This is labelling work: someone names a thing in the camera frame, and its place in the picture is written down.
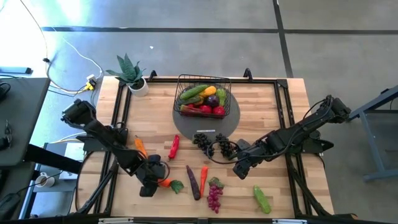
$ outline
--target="concrete floor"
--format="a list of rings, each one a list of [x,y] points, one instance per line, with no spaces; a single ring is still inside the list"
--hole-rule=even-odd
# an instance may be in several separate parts
[[[25,0],[41,26],[194,27],[275,29],[272,0]],[[279,0],[285,29],[394,30],[395,0]],[[0,62],[29,66],[44,73],[44,42],[19,1],[0,12]],[[241,76],[249,67],[255,77],[286,77],[278,34],[46,32],[51,77],[65,88],[79,88],[98,69],[80,58],[61,37],[104,69],[117,69],[116,55],[127,52],[142,68],[159,75],[181,73]],[[286,35],[294,77],[304,78],[310,103],[327,94],[355,109],[398,83],[396,35]],[[88,99],[89,94],[79,98]],[[41,145],[78,132],[63,124],[61,111],[72,98],[48,93],[32,142]],[[376,170],[361,123],[329,124],[323,139],[335,143],[325,153],[326,175],[335,213],[398,223],[398,179],[364,183]],[[33,212],[65,214],[69,195],[38,195]]]

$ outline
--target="white pot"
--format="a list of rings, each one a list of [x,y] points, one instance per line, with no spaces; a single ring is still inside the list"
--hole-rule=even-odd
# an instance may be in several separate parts
[[[148,91],[149,91],[148,84],[145,81],[145,78],[142,78],[142,79],[144,80],[144,86],[139,90],[135,90],[135,89],[131,88],[129,85],[127,85],[129,87],[131,93],[134,96],[142,97],[142,96],[145,96],[146,94],[148,94]]]

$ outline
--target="table leg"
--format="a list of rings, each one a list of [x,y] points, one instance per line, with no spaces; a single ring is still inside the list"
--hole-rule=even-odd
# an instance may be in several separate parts
[[[29,144],[25,154],[25,161],[32,161],[50,167],[59,168],[64,171],[79,173],[81,162],[65,156],[47,151],[41,147]]]

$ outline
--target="butcher block tabletop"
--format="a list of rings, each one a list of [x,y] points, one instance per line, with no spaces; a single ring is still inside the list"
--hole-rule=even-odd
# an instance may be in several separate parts
[[[297,122],[309,109],[305,84],[301,78],[290,78],[287,81],[294,118]],[[118,83],[114,77],[104,77],[96,107],[97,119],[104,125],[111,123]],[[129,129],[127,147],[135,148],[133,136],[137,135],[143,140],[148,154],[159,154],[162,160],[167,161],[174,136],[178,134],[180,147],[176,158],[168,162],[169,178],[182,181],[185,188],[179,194],[175,194],[171,189],[159,187],[153,197],[140,197],[139,191],[142,185],[136,176],[131,177],[119,168],[111,215],[113,217],[293,218],[285,157],[280,156],[272,162],[264,161],[256,168],[250,169],[244,180],[234,174],[232,170],[234,164],[221,165],[211,162],[190,139],[183,137],[174,125],[172,110],[176,86],[176,83],[149,83],[149,93],[146,96],[131,97],[127,119]],[[231,141],[245,139],[251,144],[268,132],[280,128],[273,85],[233,83],[231,91],[241,113],[238,127],[229,137]],[[287,114],[283,91],[280,92],[284,114]],[[126,93],[127,88],[124,88],[118,121],[121,120]],[[103,152],[93,153],[82,169],[78,186],[79,207],[98,185],[103,157]],[[217,148],[214,158],[217,161],[224,161]],[[303,154],[302,159],[308,188],[323,207],[333,213],[328,183],[320,158]],[[223,195],[220,197],[219,214],[208,208],[206,200],[209,193],[208,184],[205,196],[199,201],[194,200],[186,165],[192,168],[199,185],[203,166],[209,167],[208,180],[218,177],[225,184]],[[270,214],[262,213],[257,205],[253,196],[254,185],[260,186],[267,196],[272,207]],[[107,194],[108,187],[104,191],[101,211],[105,207]],[[298,190],[298,199],[301,210],[305,211],[300,190]]]

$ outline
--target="black wire basket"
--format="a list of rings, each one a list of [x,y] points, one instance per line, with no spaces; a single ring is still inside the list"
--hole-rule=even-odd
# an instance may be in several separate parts
[[[226,92],[226,99],[224,103],[225,114],[213,114],[213,113],[202,113],[202,112],[191,112],[191,111],[181,111],[180,106],[182,101],[180,95],[197,86],[197,85],[211,85],[216,87],[216,89],[222,88]],[[231,106],[231,80],[229,78],[223,77],[210,77],[204,75],[186,75],[181,74],[178,76],[177,89],[175,90],[174,97],[174,110],[179,112],[182,116],[197,116],[204,118],[216,118],[223,119],[225,116],[229,115],[229,110]]]

